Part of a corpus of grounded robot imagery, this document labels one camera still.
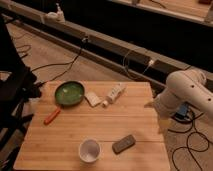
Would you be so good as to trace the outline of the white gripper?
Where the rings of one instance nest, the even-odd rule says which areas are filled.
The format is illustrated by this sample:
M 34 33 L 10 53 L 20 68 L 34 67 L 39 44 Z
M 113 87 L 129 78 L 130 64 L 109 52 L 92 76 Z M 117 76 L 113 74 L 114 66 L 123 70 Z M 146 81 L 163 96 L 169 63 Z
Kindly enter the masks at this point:
M 161 95 L 157 95 L 153 102 L 148 102 L 144 105 L 144 108 L 154 108 L 161 118 L 171 117 L 176 110 L 174 103 L 168 99 L 163 98 Z M 159 119 L 159 132 L 165 133 L 170 127 L 170 119 Z

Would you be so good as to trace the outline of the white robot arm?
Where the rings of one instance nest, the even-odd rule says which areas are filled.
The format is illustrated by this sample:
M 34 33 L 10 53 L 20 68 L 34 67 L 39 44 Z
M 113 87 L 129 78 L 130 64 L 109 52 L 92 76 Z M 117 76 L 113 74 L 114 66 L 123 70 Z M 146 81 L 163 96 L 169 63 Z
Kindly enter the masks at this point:
M 179 70 L 167 76 L 165 89 L 146 104 L 158 114 L 159 133 L 168 129 L 170 117 L 184 103 L 213 120 L 213 92 L 205 87 L 206 82 L 206 75 L 199 69 Z

